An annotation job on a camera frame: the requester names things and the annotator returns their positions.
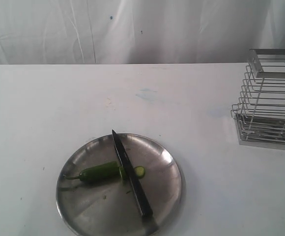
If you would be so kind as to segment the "green cucumber slice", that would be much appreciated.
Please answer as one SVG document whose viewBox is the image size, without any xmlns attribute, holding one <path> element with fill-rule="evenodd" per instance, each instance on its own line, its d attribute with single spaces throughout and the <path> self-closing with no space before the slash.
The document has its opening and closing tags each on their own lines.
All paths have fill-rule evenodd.
<svg viewBox="0 0 285 236">
<path fill-rule="evenodd" d="M 145 168 L 143 166 L 136 166 L 134 171 L 138 178 L 143 178 L 145 176 Z"/>
</svg>

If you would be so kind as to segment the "green chili pepper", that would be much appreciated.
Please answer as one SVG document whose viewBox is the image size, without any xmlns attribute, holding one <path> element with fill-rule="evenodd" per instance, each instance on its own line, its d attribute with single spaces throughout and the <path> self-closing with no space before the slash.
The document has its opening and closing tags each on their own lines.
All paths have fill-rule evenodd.
<svg viewBox="0 0 285 236">
<path fill-rule="evenodd" d="M 86 168 L 75 177 L 67 177 L 66 180 L 79 180 L 85 183 L 96 183 L 119 175 L 119 167 L 116 161 Z"/>
</svg>

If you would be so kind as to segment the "black handled knife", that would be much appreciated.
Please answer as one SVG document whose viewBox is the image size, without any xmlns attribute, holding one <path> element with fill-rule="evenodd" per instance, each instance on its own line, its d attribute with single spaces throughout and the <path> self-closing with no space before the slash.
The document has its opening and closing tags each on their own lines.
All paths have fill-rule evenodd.
<svg viewBox="0 0 285 236">
<path fill-rule="evenodd" d="M 136 176 L 135 170 L 131 164 L 131 161 L 127 155 L 127 152 L 125 150 L 125 147 L 123 146 L 121 139 L 119 135 L 112 130 L 112 137 L 113 137 L 113 142 L 114 142 L 114 148 L 117 153 L 118 159 L 124 168 L 127 177 L 129 179 L 132 192 L 134 194 L 139 212 L 141 214 L 142 218 L 148 218 L 153 215 L 152 208 L 149 204 L 149 201 L 145 195 L 145 192 L 142 188 L 142 185 Z"/>
</svg>

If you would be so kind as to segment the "round steel plate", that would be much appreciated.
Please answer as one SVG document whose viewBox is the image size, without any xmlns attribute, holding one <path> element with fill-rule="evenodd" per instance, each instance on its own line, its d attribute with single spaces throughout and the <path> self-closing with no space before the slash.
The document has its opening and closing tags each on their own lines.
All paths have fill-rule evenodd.
<svg viewBox="0 0 285 236">
<path fill-rule="evenodd" d="M 141 217 L 130 182 L 120 176 L 86 183 L 86 168 L 118 161 L 111 135 L 83 145 L 64 164 L 57 181 L 58 211 L 79 236 L 162 236 L 175 221 L 183 196 L 183 174 L 158 142 L 137 134 L 119 135 L 134 167 L 142 166 L 141 185 L 153 216 Z"/>
</svg>

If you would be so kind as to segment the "white backdrop curtain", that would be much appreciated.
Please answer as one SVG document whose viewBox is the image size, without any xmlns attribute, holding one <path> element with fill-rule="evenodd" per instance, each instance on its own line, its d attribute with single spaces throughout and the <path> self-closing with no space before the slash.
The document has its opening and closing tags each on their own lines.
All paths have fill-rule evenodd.
<svg viewBox="0 0 285 236">
<path fill-rule="evenodd" d="M 0 64 L 244 62 L 285 48 L 285 0 L 0 0 Z"/>
</svg>

